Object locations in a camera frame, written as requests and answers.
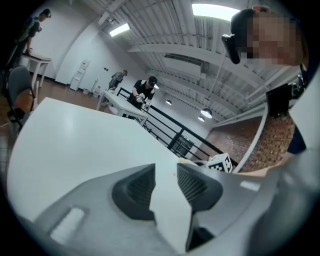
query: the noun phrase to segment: metal railing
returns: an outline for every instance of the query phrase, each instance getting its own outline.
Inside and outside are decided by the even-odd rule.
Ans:
[[[128,95],[130,95],[131,92],[129,92],[128,90],[124,89],[124,88],[120,88],[119,92],[117,93],[117,96],[121,95],[123,97],[125,97],[126,99],[128,98]],[[188,153],[190,153],[191,155],[193,155],[195,158],[199,159],[199,160],[207,160],[207,159],[201,159],[199,156],[197,156],[196,154],[191,152],[191,148],[187,148],[186,146],[184,146],[182,143],[179,142],[179,138],[183,137],[182,133],[183,132],[187,132],[190,135],[192,135],[193,137],[195,137],[197,140],[199,140],[200,142],[202,142],[204,145],[208,146],[210,149],[212,149],[213,151],[215,151],[218,154],[223,154],[224,152],[222,152],[220,149],[218,149],[217,147],[215,147],[214,145],[212,145],[210,142],[208,142],[207,140],[205,140],[204,138],[200,137],[198,134],[194,133],[192,130],[190,130],[189,128],[187,128],[186,126],[184,126],[182,123],[178,122],[177,120],[173,119],[171,116],[167,115],[166,113],[162,112],[160,109],[156,108],[155,106],[151,105],[151,109],[154,110],[155,112],[157,112],[158,114],[160,114],[161,116],[163,116],[164,118],[168,119],[169,121],[171,121],[172,123],[174,123],[175,125],[177,125],[180,130],[179,131],[175,131],[172,127],[168,126],[166,123],[164,123],[163,121],[161,121],[159,118],[155,117],[153,114],[144,111],[143,109],[141,109],[142,111],[144,111],[148,116],[152,117],[153,119],[155,119],[156,121],[158,121],[160,124],[162,124],[163,126],[165,126],[166,128],[168,128],[170,131],[172,131],[173,133],[175,133],[175,136],[172,137],[169,134],[167,134],[165,131],[163,131],[162,129],[160,129],[159,127],[157,127],[154,123],[152,123],[149,119],[146,120],[145,124],[144,124],[144,128],[148,131],[148,133],[152,134],[155,136],[155,138],[159,141],[161,141],[162,143],[164,143],[167,148],[171,151],[173,151],[177,156],[179,157],[185,157],[185,155],[183,155],[181,152],[179,152],[178,150],[174,149],[173,146],[174,145],[179,145],[180,147],[184,148],[185,150],[187,150]],[[152,131],[151,128],[148,127],[147,124],[152,125],[153,127],[155,127],[158,131],[161,132],[161,134],[165,135],[166,137],[168,137],[170,139],[170,143],[166,142],[166,140],[164,140],[163,138],[161,138],[159,136],[159,134],[156,134],[154,131]],[[205,154],[206,156],[210,157],[210,155],[203,151],[201,148],[199,148],[198,146],[196,146],[195,144],[192,145],[192,147],[195,147],[198,151],[202,152],[203,154]],[[234,166],[237,166],[238,163],[233,160],[232,158],[230,158],[232,164]]]

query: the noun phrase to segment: tiled floor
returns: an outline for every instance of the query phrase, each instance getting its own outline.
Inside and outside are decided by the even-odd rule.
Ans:
[[[50,97],[63,102],[79,105],[89,109],[95,110],[98,104],[98,99],[92,95],[85,95],[80,91],[74,91],[66,86],[58,85],[50,80],[43,81],[42,88],[38,91],[38,102],[40,103],[45,97]],[[23,92],[17,99],[16,107],[29,111],[32,104],[32,97],[29,92]],[[7,112],[9,111],[7,99],[0,97],[0,171],[1,171],[1,182],[2,187],[6,189],[7,181],[7,169],[9,166],[11,152],[14,146],[14,142],[11,138],[10,129],[6,124]],[[108,108],[102,109],[107,113],[111,112]]]

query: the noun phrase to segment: brick wall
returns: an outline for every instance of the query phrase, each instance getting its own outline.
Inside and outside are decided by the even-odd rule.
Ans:
[[[206,140],[238,163],[247,152],[254,139],[261,117],[213,128]],[[260,139],[244,164],[241,172],[252,172],[277,164],[287,151],[292,139],[295,125],[289,115],[283,117],[267,117]],[[217,155],[206,145],[200,147],[211,156]],[[208,158],[201,151],[195,153],[201,159]]]

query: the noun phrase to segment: cube with fiducial marker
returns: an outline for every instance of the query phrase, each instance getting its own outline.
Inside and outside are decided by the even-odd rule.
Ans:
[[[231,173],[233,166],[228,153],[217,154],[213,157],[209,157],[205,167],[225,173]]]

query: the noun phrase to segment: table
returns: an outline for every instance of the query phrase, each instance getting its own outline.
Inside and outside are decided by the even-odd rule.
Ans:
[[[96,110],[100,110],[101,104],[105,98],[110,101],[110,103],[113,104],[113,106],[115,106],[115,108],[118,110],[118,113],[116,114],[117,116],[122,117],[123,115],[130,115],[132,117],[139,118],[141,119],[140,125],[144,126],[145,122],[148,119],[148,116],[145,113],[130,104],[128,101],[106,90],[102,91],[100,100],[98,102],[98,105],[96,106]]]
[[[155,164],[150,209],[159,232],[183,253],[192,211],[178,186],[178,161],[134,120],[47,97],[15,142],[7,175],[8,199],[17,214],[33,222],[85,181]]]
[[[31,53],[31,54],[24,53],[22,56],[24,58],[36,63],[36,68],[35,68],[35,71],[33,73],[32,82],[31,82],[32,83],[32,89],[35,88],[35,83],[36,83],[38,72],[39,72],[39,69],[40,69],[41,65],[45,65],[45,67],[43,69],[43,72],[42,72],[40,85],[39,85],[39,87],[41,88],[42,84],[44,82],[44,78],[45,78],[45,74],[46,74],[46,71],[47,71],[48,64],[51,62],[51,59],[47,58],[47,57],[43,57],[43,56],[37,55],[35,53]]]

